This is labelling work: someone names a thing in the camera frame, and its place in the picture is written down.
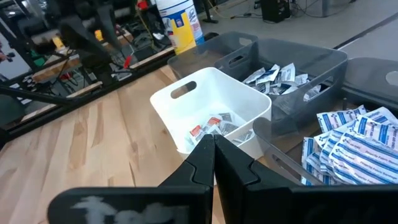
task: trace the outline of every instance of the cable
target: cable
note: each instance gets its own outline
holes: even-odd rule
[[[209,2],[209,4],[210,4],[210,6],[211,6],[211,9],[214,9],[214,12],[218,15],[218,16],[220,16],[221,18],[223,18],[223,19],[230,19],[231,18],[231,16],[223,16],[223,15],[221,15],[218,11],[217,11],[217,9],[215,9],[215,7],[216,6],[214,6],[213,5],[213,3],[211,3],[211,1],[210,0],[207,0],[208,2]]]
[[[125,54],[123,53],[122,50],[120,50],[120,53],[121,53],[122,57],[124,58],[124,60],[126,60],[126,56],[125,56]]]
[[[150,36],[150,41],[152,42],[152,48],[154,49],[155,48],[154,37],[152,36],[152,33],[150,32],[149,28],[147,27],[147,24],[144,22],[144,19],[141,16],[140,10],[138,10],[136,8],[136,12],[137,12],[137,15],[138,15],[139,19],[141,20],[142,24],[144,25],[145,29],[147,30],[147,32],[148,32],[148,34]]]
[[[349,3],[347,3],[347,5],[346,5],[342,10],[340,10],[340,11],[338,11],[338,12],[335,12],[335,13],[333,13],[333,14],[330,14],[330,15],[327,15],[327,16],[313,16],[313,15],[310,15],[310,14],[307,13],[307,9],[308,9],[309,7],[311,7],[311,6],[313,6],[313,5],[314,5],[315,3],[317,3],[319,0],[316,0],[315,2],[311,3],[309,6],[307,5],[307,3],[308,3],[307,1],[308,1],[308,0],[305,0],[305,9],[302,9],[302,8],[300,7],[300,5],[297,4],[297,3],[293,3],[293,4],[295,4],[295,5],[297,6],[297,9],[298,9],[299,11],[303,12],[303,14],[305,14],[306,16],[309,16],[309,17],[313,17],[313,18],[327,18],[327,17],[330,17],[330,16],[337,15],[337,14],[343,12],[344,10],[346,10],[346,9],[349,7],[349,5],[352,3],[352,2],[350,1]]]

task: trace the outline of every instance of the black equipment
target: black equipment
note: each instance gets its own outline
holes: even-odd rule
[[[259,2],[264,21],[281,22],[290,17],[289,0],[260,0]]]
[[[213,173],[226,223],[396,222],[398,185],[297,185],[223,136],[206,135],[158,187],[67,190],[50,203],[49,223],[208,224]]]
[[[103,34],[104,40],[109,42],[115,49],[121,50],[121,44],[118,41],[115,31],[115,17],[112,5],[100,5],[98,1],[92,6],[95,8],[96,23]],[[97,77],[107,86],[113,83],[111,77],[112,58],[108,51],[95,38],[94,34],[89,32],[83,25],[82,19],[78,16],[76,7],[66,0],[57,1],[60,15],[58,22],[61,36],[68,42],[70,48],[76,50],[81,58],[81,63],[85,68],[89,68]]]

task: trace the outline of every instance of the gray floor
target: gray floor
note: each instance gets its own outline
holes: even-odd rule
[[[330,13],[343,9],[349,0],[331,0]],[[311,15],[320,15],[320,1],[308,9]],[[235,7],[221,11],[220,14],[230,17],[245,12],[260,14],[261,10],[253,9],[253,0],[245,1]],[[212,12],[218,24],[201,23],[204,33],[240,31],[256,35],[260,38],[275,38],[316,45],[320,47],[335,47],[358,33],[381,22],[398,12],[396,0],[357,0],[343,12],[327,18],[308,16],[292,17],[278,24],[267,24],[262,19],[241,18],[223,19]]]
[[[398,19],[344,46],[350,58],[373,57],[398,61]]]

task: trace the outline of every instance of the yellow label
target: yellow label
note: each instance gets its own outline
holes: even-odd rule
[[[104,40],[104,38],[102,37],[102,32],[100,30],[96,30],[94,34],[95,34],[95,38],[97,38],[97,40],[99,40],[99,41]]]
[[[59,37],[53,37],[52,42],[55,44],[57,49],[64,48],[64,44],[62,43],[62,40]]]
[[[173,30],[173,41],[175,42],[175,53],[180,54],[186,50],[195,47],[197,43],[193,36],[190,21],[186,12],[181,13],[181,18],[184,26],[177,27],[175,19],[171,20]]]

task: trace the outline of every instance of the gray translucent bin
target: gray translucent bin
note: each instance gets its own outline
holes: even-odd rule
[[[337,50],[262,39],[223,57],[215,67],[239,81],[262,67],[270,69],[275,63],[281,67],[294,63],[297,75],[307,73],[311,81],[298,90],[281,96],[270,95],[272,123],[288,133],[296,131],[295,127],[287,127],[289,123],[301,127],[312,115],[332,109],[344,81],[347,61],[348,56]],[[304,101],[306,92],[320,84],[324,84],[322,92]]]
[[[398,62],[378,58],[350,59],[343,91],[348,101],[367,109],[385,106],[398,111]]]
[[[170,58],[167,63],[177,78],[181,79],[200,69],[214,67],[217,60],[257,39],[255,35],[227,32]]]
[[[337,101],[333,101],[332,109],[325,111],[353,109],[359,105],[365,105],[367,110],[385,106],[397,115],[397,71],[398,62],[395,61],[377,58],[349,60],[341,94],[337,95]],[[322,185],[322,182],[302,167],[303,138],[321,133],[315,112],[309,120],[311,122],[307,125],[299,127],[299,122],[295,121],[286,123],[286,126],[278,126],[259,118],[254,121],[253,129],[262,145],[262,161],[267,166],[296,183],[300,183],[302,176],[313,185]]]

